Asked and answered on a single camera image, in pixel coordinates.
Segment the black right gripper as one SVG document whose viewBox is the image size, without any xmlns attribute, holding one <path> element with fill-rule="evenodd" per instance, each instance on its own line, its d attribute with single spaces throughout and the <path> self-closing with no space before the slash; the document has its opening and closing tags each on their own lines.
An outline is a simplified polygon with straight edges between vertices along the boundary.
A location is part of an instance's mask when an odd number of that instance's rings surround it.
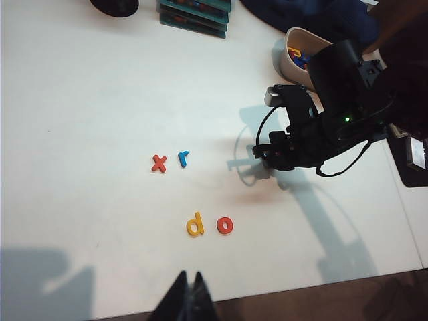
<svg viewBox="0 0 428 321">
<path fill-rule="evenodd" d="M 274 85 L 265 93 L 265 104 L 271 108 L 258 129 L 252 148 L 257 164 L 252 166 L 256 179 L 268 179 L 271 169 L 291 171 L 296 167 L 312 168 L 338 155 L 323 129 L 323 117 L 303 85 Z M 268 144 L 259 142 L 267 119 L 285 108 L 290 124 L 283 131 L 269 133 Z"/>
</svg>

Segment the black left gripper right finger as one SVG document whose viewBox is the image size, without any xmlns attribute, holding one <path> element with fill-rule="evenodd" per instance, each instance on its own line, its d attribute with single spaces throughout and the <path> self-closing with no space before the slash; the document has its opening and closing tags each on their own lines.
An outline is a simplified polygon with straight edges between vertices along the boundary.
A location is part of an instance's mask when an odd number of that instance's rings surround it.
<svg viewBox="0 0 428 321">
<path fill-rule="evenodd" d="M 209 289 L 201 272 L 197 272 L 189 293 L 189 320 L 219 320 Z"/>
</svg>

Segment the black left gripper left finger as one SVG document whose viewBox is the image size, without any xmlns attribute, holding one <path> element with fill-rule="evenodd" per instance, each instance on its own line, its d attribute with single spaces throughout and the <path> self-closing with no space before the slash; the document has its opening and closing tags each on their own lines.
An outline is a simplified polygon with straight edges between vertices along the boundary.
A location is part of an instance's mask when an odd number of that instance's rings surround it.
<svg viewBox="0 0 428 321">
<path fill-rule="evenodd" d="M 178 320 L 185 307 L 188 288 L 187 273 L 181 271 L 148 320 Z"/>
</svg>

